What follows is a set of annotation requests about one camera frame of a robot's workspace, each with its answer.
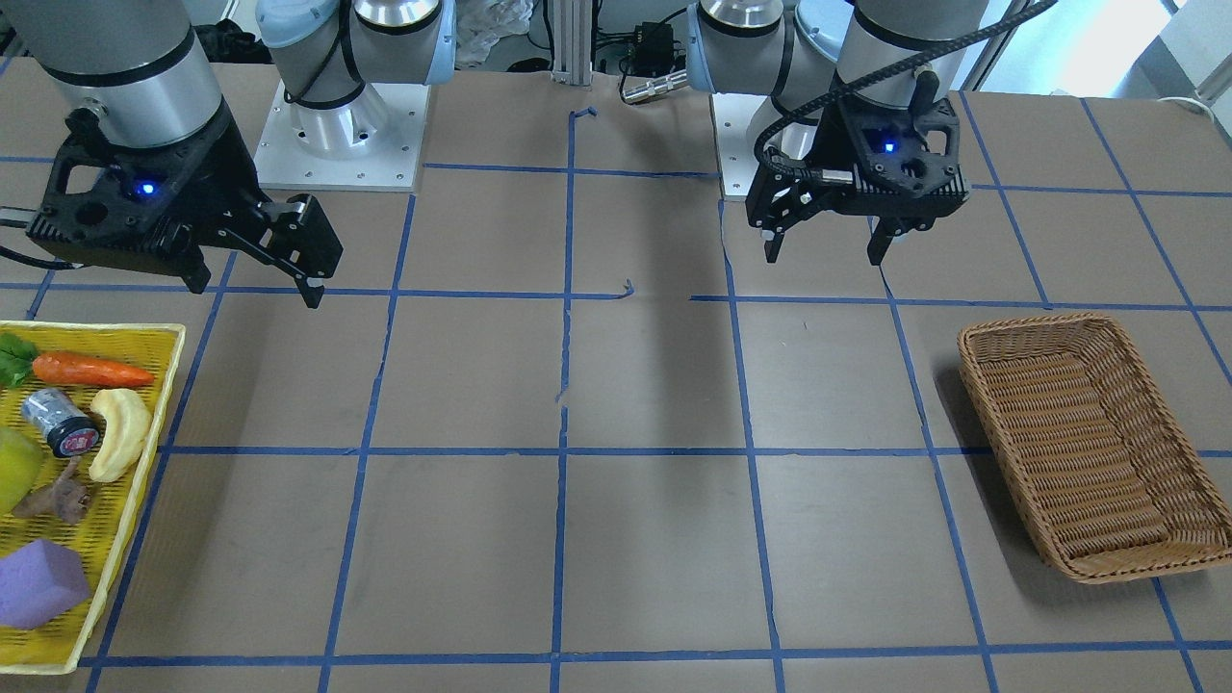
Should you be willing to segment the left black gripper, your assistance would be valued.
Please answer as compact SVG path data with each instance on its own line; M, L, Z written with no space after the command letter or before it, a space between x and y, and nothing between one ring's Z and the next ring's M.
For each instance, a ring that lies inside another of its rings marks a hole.
M809 175L758 166L747 194L748 224L760 231L768 264L777 263L795 224L834 212L877 217L866 256L878 268L901 236L954 215L970 199L958 157L961 126L950 97L939 97L922 113L843 97L819 110L809 143L796 129L772 137L765 152L770 162Z

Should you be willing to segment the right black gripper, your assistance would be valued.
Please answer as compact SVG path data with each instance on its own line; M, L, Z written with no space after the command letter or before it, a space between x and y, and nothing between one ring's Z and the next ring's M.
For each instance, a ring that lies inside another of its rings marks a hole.
M322 203L312 194L269 200L232 110L221 102L184 141L132 148L107 141L100 115L67 115L30 240L78 265L181 279L202 295L212 274L203 245L241 250L294 280L310 310L342 259Z

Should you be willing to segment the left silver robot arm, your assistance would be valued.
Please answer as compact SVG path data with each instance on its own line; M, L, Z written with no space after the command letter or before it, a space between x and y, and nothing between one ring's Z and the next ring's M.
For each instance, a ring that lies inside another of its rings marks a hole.
M726 199L775 261L817 215L876 219L866 253L926 231L967 201L961 123L949 97L963 52L908 67L816 106L880 67L981 26L986 1L700 1L687 10L686 72L712 97Z

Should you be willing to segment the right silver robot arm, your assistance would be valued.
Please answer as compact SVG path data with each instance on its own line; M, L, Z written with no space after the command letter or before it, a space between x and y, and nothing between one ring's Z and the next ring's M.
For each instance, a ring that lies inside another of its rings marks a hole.
M260 1L262 44L299 148L344 162L391 141L377 84L448 81L452 1ZM70 110L42 202L2 224L48 252L48 269L181 279L202 293L203 248L228 248L294 280L310 308L342 259L322 203L265 194L203 39L180 1L5 1L2 15Z

